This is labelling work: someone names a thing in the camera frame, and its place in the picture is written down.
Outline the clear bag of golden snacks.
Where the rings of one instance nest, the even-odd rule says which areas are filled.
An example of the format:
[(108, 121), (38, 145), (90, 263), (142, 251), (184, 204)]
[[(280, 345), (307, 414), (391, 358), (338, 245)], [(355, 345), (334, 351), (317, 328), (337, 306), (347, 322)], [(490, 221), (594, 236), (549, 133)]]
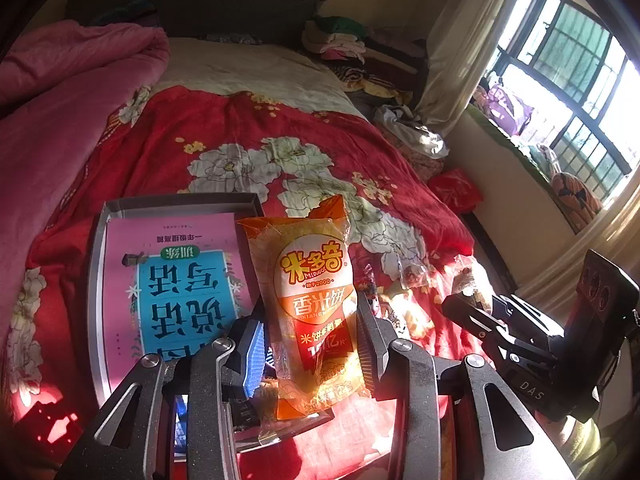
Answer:
[(478, 262), (466, 266), (454, 277), (451, 293), (465, 296), (478, 310), (492, 313), (492, 298), (495, 291), (484, 266)]

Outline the orange rice cracker packet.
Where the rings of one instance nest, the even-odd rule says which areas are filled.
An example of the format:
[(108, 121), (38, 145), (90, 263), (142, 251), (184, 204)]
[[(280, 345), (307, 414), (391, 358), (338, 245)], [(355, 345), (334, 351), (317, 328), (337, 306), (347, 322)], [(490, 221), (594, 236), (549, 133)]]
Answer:
[(266, 311), (276, 419), (319, 413), (361, 392), (357, 291), (343, 196), (322, 200), (305, 218), (238, 223)]

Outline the clear bag of red candies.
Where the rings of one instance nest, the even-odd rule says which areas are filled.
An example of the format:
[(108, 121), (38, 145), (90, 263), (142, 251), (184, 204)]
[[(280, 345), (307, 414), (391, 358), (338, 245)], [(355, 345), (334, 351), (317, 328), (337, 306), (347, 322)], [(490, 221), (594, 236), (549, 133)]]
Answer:
[(419, 258), (399, 258), (399, 281), (403, 289), (428, 287), (432, 284), (436, 268)]

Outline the red floral blanket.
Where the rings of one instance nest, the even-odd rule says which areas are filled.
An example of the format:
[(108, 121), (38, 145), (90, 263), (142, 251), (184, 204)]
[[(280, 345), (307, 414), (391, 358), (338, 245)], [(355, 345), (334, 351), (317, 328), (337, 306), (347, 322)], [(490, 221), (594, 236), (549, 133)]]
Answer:
[(256, 194), (269, 217), (303, 217), (341, 195), (349, 252), (390, 286), (400, 257), (436, 268), (432, 284), (399, 299), (411, 335), (459, 359), (478, 341), (442, 316), (472, 237), (372, 125), (305, 113), (256, 93), (217, 96), (172, 87), (115, 110), (96, 146), (29, 247), (6, 340), (1, 474), (50, 479), (96, 414), (89, 370), (90, 245), (103, 205), (142, 195)]

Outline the pink and blue book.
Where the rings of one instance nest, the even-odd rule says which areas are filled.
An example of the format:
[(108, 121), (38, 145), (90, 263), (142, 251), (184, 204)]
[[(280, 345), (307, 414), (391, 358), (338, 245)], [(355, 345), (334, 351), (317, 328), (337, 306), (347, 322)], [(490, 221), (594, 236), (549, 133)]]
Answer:
[(101, 264), (108, 391), (147, 353), (192, 356), (250, 314), (258, 296), (233, 212), (108, 220)]

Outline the grey metal tray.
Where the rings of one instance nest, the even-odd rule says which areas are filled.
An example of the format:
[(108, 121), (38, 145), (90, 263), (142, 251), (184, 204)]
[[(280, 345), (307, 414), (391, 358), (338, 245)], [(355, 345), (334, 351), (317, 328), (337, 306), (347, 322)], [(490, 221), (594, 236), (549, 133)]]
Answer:
[(262, 215), (254, 193), (120, 198), (104, 204), (88, 274), (88, 337), (104, 403), (142, 356), (194, 356), (220, 337), (236, 345), (224, 371), (241, 452), (333, 419), (326, 410), (277, 418), (276, 371), (264, 305), (239, 220)]

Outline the orange patterned cushion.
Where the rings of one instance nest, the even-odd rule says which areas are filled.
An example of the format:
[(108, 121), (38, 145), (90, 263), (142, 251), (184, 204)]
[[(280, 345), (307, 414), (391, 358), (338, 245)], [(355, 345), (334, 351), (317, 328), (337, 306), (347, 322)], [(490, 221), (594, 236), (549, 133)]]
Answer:
[(551, 179), (551, 187), (558, 196), (562, 211), (576, 232), (585, 229), (603, 209), (602, 202), (593, 195), (582, 180), (559, 172)]

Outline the grey crumpled garment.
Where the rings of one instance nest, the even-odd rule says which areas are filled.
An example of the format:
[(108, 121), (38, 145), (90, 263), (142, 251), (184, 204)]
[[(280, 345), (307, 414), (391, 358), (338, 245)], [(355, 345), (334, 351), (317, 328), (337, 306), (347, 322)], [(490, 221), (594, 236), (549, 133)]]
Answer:
[(384, 104), (375, 110), (373, 121), (416, 153), (431, 159), (444, 159), (449, 155), (444, 139), (424, 126), (408, 106)]

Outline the purple item on windowsill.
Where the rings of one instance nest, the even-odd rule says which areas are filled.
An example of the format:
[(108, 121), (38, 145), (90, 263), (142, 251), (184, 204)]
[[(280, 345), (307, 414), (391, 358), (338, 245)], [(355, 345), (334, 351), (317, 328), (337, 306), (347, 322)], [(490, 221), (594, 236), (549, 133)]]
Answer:
[(533, 107), (525, 104), (501, 84), (479, 84), (472, 95), (473, 104), (509, 136), (519, 136), (532, 120)]

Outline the pile of folded clothes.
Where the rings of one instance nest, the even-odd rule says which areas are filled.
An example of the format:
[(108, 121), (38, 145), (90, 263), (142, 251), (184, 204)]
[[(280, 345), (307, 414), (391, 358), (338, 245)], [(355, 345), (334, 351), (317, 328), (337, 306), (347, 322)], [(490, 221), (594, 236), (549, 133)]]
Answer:
[(428, 76), (423, 38), (406, 39), (344, 16), (315, 16), (305, 23), (302, 45), (332, 70), (347, 93), (408, 107), (422, 96)]

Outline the window with metal bars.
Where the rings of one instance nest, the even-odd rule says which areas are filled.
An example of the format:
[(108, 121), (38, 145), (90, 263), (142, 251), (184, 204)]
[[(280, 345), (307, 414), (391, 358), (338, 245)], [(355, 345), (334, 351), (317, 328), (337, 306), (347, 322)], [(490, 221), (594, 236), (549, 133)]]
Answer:
[(484, 71), (533, 107), (513, 143), (605, 203), (639, 167), (639, 66), (586, 0), (516, 0)]

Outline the beige curtain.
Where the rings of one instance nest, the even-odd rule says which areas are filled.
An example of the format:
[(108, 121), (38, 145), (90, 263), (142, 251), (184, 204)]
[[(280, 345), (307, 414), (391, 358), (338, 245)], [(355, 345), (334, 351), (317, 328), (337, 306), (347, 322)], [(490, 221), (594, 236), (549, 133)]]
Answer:
[(448, 0), (427, 38), (428, 77), (416, 112), (446, 136), (468, 106), (516, 0)]

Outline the pink quilt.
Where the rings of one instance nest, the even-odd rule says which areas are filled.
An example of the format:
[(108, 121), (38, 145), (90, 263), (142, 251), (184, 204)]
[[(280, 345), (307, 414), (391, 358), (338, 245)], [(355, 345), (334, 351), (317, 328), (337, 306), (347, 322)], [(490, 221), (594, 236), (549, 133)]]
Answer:
[(60, 21), (18, 37), (1, 63), (1, 328), (32, 241), (115, 110), (166, 70), (163, 29)]

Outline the dark headboard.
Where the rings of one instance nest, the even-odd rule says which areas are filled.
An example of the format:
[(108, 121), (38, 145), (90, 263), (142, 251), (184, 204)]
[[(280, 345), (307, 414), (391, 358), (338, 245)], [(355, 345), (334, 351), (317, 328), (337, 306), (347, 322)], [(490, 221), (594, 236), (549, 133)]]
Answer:
[(295, 46), (326, 0), (67, 0), (64, 18), (82, 26), (137, 23), (169, 37), (250, 36)]

